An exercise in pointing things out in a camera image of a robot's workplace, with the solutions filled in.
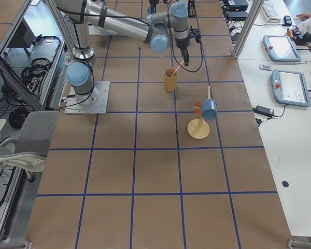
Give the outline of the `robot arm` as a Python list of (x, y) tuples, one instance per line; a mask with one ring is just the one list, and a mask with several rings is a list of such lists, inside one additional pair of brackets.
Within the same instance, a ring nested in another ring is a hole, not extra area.
[(168, 11), (158, 13), (151, 6), (152, 12), (146, 21), (109, 9), (102, 2), (55, 1), (55, 6), (68, 16), (73, 26), (73, 55), (76, 62), (68, 67), (66, 76), (79, 102), (94, 100), (97, 95), (91, 65), (95, 55), (89, 39), (89, 24), (138, 39), (148, 44), (156, 53), (167, 49), (167, 35), (173, 31), (184, 64), (188, 65), (190, 62), (188, 47), (192, 33), (187, 5), (184, 2), (173, 3)]

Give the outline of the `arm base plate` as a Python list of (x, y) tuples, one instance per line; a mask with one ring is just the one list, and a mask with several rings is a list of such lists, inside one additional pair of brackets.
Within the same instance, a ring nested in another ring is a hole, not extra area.
[(89, 35), (90, 36), (116, 36), (117, 33), (102, 27), (89, 25)]
[(70, 88), (72, 98), (67, 99), (64, 113), (68, 115), (106, 114), (110, 81), (97, 81), (93, 92), (87, 95), (78, 95), (73, 87)]

